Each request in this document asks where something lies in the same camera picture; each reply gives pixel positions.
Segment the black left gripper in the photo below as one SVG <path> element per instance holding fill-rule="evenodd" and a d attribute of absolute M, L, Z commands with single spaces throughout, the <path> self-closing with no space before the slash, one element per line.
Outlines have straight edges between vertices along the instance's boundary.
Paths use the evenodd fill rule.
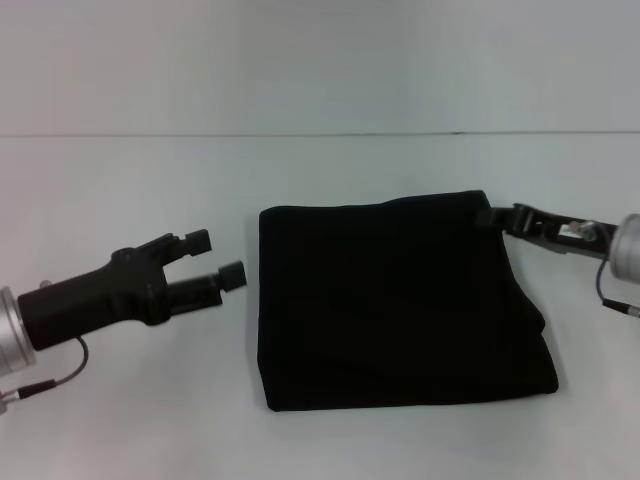
<path fill-rule="evenodd" d="M 168 233 L 144 244 L 143 252 L 119 250 L 97 270 L 19 296 L 33 348 L 42 351 L 121 321 L 156 326 L 168 321 L 170 312 L 186 314 L 222 305 L 222 292 L 247 285 L 242 261 L 169 285 L 159 262 L 211 250 L 206 229 L 183 239 Z"/>

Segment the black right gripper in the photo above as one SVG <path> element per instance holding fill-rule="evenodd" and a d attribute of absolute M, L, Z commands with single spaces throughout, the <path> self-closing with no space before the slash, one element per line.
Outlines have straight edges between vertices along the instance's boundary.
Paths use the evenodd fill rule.
<path fill-rule="evenodd" d="M 617 225 L 552 214 L 524 204 L 480 210 L 475 225 L 517 233 L 517 237 L 558 254 L 604 259 Z"/>

